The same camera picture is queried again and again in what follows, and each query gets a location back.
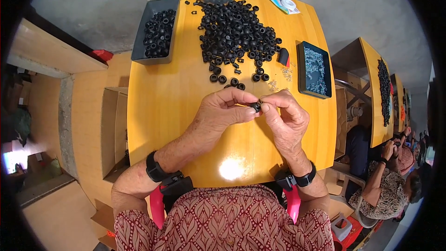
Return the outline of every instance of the fingernail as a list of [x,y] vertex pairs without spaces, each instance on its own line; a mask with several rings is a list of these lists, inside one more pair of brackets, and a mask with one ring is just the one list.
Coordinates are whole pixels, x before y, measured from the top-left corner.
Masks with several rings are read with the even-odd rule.
[[262,105],[260,105],[260,107],[262,108],[262,111],[264,113],[269,111],[269,105],[267,105],[267,104],[262,104]]
[[256,110],[254,108],[249,107],[249,109],[246,109],[246,115],[251,116],[256,113]]

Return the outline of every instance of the hand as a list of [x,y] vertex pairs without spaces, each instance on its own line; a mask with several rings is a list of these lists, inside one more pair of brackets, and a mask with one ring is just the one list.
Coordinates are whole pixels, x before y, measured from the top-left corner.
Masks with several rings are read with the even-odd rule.
[[401,151],[402,151],[402,149],[403,149],[403,146],[402,146],[402,144],[401,144],[401,140],[400,140],[400,139],[394,139],[393,142],[394,142],[394,143],[395,143],[395,142],[399,142],[399,143],[400,143],[400,146],[399,146],[399,147],[397,147],[397,146],[395,145],[395,148],[393,149],[393,156],[399,156],[400,153],[401,153]]
[[249,122],[260,116],[254,108],[237,104],[248,105],[257,101],[256,96],[235,87],[211,93],[203,98],[183,136],[190,136],[200,153],[209,152],[228,126]]
[[309,123],[309,114],[293,95],[283,89],[260,97],[261,109],[274,135],[274,143],[285,159],[297,160],[302,152],[302,138]]
[[407,136],[409,136],[409,134],[411,133],[411,128],[408,126],[408,127],[406,127],[406,129],[404,129],[404,135],[407,137]]
[[388,141],[383,149],[383,157],[387,161],[392,157],[392,153],[397,151],[397,146],[393,143],[393,141]]

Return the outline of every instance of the red patterned shirt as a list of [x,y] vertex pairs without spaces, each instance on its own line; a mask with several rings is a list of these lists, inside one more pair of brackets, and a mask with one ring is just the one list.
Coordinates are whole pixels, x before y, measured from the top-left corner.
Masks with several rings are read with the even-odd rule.
[[143,212],[115,220],[118,250],[334,250],[326,212],[313,209],[296,225],[262,185],[197,188],[181,196],[162,230]]

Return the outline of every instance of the brown patterned shirt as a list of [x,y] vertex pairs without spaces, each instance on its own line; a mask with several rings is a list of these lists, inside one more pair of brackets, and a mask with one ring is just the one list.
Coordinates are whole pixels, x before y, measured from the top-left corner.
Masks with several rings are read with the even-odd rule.
[[160,230],[144,213],[115,220],[118,250],[334,250],[326,212],[313,209],[296,225],[262,185],[197,188],[175,203]]
[[[372,161],[369,165],[369,177],[378,166],[378,162]],[[361,212],[371,219],[390,219],[399,215],[404,206],[408,203],[406,194],[404,193],[405,180],[401,173],[393,172],[388,168],[384,169],[383,176],[381,178],[380,188],[381,195],[378,199],[376,207],[365,200],[361,203]],[[356,209],[361,196],[362,190],[356,191],[349,200],[349,204]]]

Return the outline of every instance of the black plastic tray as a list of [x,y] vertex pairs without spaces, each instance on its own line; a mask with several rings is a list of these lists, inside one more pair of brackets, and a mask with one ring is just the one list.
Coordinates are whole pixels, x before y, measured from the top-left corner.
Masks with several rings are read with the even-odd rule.
[[[167,64],[172,61],[174,54],[174,41],[175,32],[178,25],[178,6],[180,0],[151,0],[145,5],[144,12],[142,13],[140,25],[138,27],[137,36],[131,52],[131,60],[142,65],[155,65],[155,64]],[[173,9],[177,13],[175,15],[174,28],[172,30],[172,38],[170,40],[169,55],[167,57],[160,58],[147,58],[145,53],[145,46],[143,40],[145,37],[144,28],[145,23],[153,18],[153,15],[168,9]]]
[[[312,49],[313,51],[322,54],[323,62],[324,62],[324,81],[327,86],[327,95],[322,95],[319,93],[315,93],[313,91],[309,91],[306,89],[307,84],[311,84],[316,82],[319,78],[319,73],[314,73],[313,79],[310,80],[305,75],[305,52],[304,47]],[[302,43],[297,45],[297,53],[298,53],[298,90],[302,94],[306,94],[309,96],[313,96],[320,99],[327,99],[331,97],[331,70],[330,70],[330,59],[328,53],[308,42],[303,41]]]

